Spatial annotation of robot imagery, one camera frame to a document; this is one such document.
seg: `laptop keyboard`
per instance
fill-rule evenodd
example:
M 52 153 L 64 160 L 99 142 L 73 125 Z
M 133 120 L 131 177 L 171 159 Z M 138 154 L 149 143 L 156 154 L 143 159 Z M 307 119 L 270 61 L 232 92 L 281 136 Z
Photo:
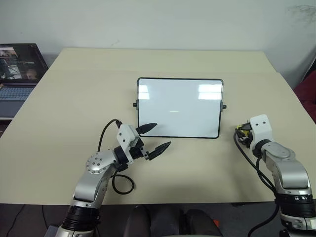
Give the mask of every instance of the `laptop keyboard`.
M 33 87 L 4 87 L 0 89 L 0 100 L 26 100 Z

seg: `beige tabletop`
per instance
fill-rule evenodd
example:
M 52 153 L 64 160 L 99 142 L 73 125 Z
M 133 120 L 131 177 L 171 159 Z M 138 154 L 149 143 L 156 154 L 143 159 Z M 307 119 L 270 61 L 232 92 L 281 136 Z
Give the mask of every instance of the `beige tabletop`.
M 69 204 L 104 125 L 113 118 L 137 125 L 139 77 L 222 79 L 228 107 L 220 137 L 143 138 L 150 149 L 172 144 L 152 161 L 136 160 L 123 172 L 136 189 L 120 196 L 109 185 L 104 203 L 273 200 L 233 142 L 234 127 L 260 114 L 268 115 L 275 140 L 295 151 L 316 192 L 316 126 L 263 53 L 68 48 L 0 139 L 0 202 Z M 118 145 L 116 132 L 109 129 L 102 149 Z

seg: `whiteboard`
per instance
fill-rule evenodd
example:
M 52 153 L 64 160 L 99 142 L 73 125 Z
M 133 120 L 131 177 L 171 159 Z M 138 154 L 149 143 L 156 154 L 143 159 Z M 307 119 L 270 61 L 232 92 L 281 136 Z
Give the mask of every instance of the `whiteboard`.
M 143 136 L 217 138 L 221 79 L 139 78 L 138 126 L 158 125 Z

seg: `robotic arm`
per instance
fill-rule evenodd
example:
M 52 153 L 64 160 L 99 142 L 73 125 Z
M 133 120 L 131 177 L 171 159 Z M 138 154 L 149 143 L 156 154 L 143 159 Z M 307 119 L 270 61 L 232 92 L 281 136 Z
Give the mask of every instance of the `robotic arm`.
M 287 228 L 280 236 L 314 236 L 316 212 L 307 172 L 291 149 L 274 141 L 268 117 L 253 117 L 250 122 L 238 126 L 236 133 L 239 142 L 250 148 L 272 172 L 281 222 Z
M 149 153 L 144 148 L 139 134 L 150 131 L 156 123 L 149 123 L 137 129 L 121 124 L 118 120 L 116 123 L 119 128 L 119 146 L 113 150 L 97 152 L 87 160 L 85 172 L 77 183 L 67 215 L 62 226 L 58 228 L 56 237 L 93 236 L 109 179 L 117 172 L 127 169 L 128 165 L 139 157 L 152 160 L 159 156 L 171 143 L 164 143 Z

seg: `white wall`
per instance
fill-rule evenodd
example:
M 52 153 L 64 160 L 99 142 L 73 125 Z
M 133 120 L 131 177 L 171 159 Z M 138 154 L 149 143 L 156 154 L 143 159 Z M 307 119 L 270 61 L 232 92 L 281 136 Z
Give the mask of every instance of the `white wall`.
M 0 42 L 35 42 L 48 64 L 66 46 L 262 50 L 293 87 L 316 0 L 0 0 Z

